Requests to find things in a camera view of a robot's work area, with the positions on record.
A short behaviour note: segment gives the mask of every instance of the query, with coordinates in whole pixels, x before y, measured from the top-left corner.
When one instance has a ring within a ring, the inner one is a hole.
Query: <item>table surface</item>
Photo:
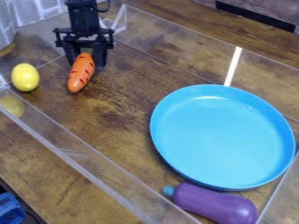
[[[116,1],[110,13],[120,3],[290,67],[299,67],[299,38],[292,33],[200,6],[193,1]],[[38,24],[33,25],[42,32],[46,21]],[[14,44],[0,52],[0,64],[15,58],[11,63],[23,62],[30,46],[41,45],[41,42],[38,35],[25,38],[19,32]],[[222,82],[213,68],[205,68],[202,75],[192,75],[117,43],[116,49],[108,53],[104,71],[94,76],[84,91],[69,94],[65,77],[70,68],[65,58],[42,45],[41,51],[33,54],[40,65],[57,59],[38,68],[41,83],[37,89],[30,93],[13,89],[14,92],[157,192],[165,185],[181,183],[182,177],[169,170],[150,143],[148,121],[156,103],[174,89],[194,83]],[[253,71],[249,76],[242,74],[233,83],[269,99],[288,119],[294,135],[299,130],[297,78],[297,73],[257,74]],[[46,222],[141,223],[2,114],[0,119],[0,177]],[[278,179],[257,189],[233,193],[249,198],[261,212],[277,182]],[[294,189],[289,191],[294,198],[299,197]],[[281,206],[278,212],[266,217],[274,216],[277,223],[290,224],[299,222],[294,214],[294,205],[292,209]],[[200,216],[194,217],[201,223],[212,223]]]

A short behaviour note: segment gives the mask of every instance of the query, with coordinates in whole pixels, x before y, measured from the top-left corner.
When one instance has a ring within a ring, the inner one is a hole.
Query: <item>toy lemon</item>
[[[0,106],[3,107],[7,112],[19,118],[23,114],[23,102],[13,94],[7,94],[0,98]]]
[[[23,91],[36,89],[40,82],[40,75],[36,68],[26,63],[18,64],[11,71],[13,86]]]

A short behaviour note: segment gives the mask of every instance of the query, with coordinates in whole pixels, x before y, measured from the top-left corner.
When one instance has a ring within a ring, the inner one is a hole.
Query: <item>blue plate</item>
[[[250,93],[197,85],[168,94],[150,118],[153,144],[190,181],[236,191],[276,179],[294,156],[294,136],[277,110]]]

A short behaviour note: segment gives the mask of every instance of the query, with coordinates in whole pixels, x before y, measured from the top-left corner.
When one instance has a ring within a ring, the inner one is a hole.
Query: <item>carrot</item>
[[[68,90],[74,94],[88,84],[89,79],[94,73],[94,63],[90,55],[82,52],[70,67],[68,78]]]

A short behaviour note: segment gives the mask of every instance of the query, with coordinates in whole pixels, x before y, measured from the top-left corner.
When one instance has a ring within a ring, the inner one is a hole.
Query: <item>toy carrot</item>
[[[69,71],[68,90],[74,94],[88,84],[94,73],[94,63],[89,53],[82,52],[74,59]]]

